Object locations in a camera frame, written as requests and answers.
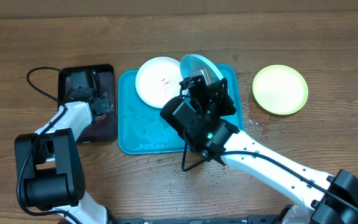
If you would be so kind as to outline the green and pink sponge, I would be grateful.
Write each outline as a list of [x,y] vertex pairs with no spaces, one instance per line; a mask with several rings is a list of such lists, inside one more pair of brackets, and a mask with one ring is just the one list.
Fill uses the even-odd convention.
[[107,123],[108,122],[107,114],[105,113],[100,116],[97,116],[95,118],[95,122],[96,123]]

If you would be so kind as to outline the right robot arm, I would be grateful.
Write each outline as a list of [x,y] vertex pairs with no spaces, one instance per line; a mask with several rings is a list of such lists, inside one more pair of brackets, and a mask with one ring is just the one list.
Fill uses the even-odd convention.
[[173,97],[161,117],[200,156],[187,172],[206,161],[242,170],[288,197],[277,223],[358,223],[358,179],[345,170],[337,175],[298,164],[261,145],[226,121],[236,112],[225,78],[213,84],[202,76],[180,82],[187,95]]

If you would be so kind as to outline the yellow-green round plate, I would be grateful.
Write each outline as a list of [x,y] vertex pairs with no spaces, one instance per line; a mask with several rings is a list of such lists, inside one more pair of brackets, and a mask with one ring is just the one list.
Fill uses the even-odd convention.
[[252,82],[252,93],[264,110],[277,115],[290,115],[304,107],[308,85],[303,76],[286,65],[269,65],[261,69]]

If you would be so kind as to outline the light blue round plate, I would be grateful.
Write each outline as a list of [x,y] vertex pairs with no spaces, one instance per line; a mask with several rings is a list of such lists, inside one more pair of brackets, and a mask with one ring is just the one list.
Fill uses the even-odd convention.
[[199,54],[189,54],[180,60],[180,72],[183,78],[190,76],[191,72],[207,69],[212,81],[222,80],[224,77],[215,64],[208,58]]

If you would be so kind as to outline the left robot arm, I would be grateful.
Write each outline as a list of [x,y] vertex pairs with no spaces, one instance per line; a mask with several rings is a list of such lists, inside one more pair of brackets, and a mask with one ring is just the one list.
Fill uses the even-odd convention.
[[56,115],[14,143],[20,208],[32,216],[59,214],[69,223],[115,223],[116,219],[86,191],[76,140],[103,114],[104,95],[73,90]]

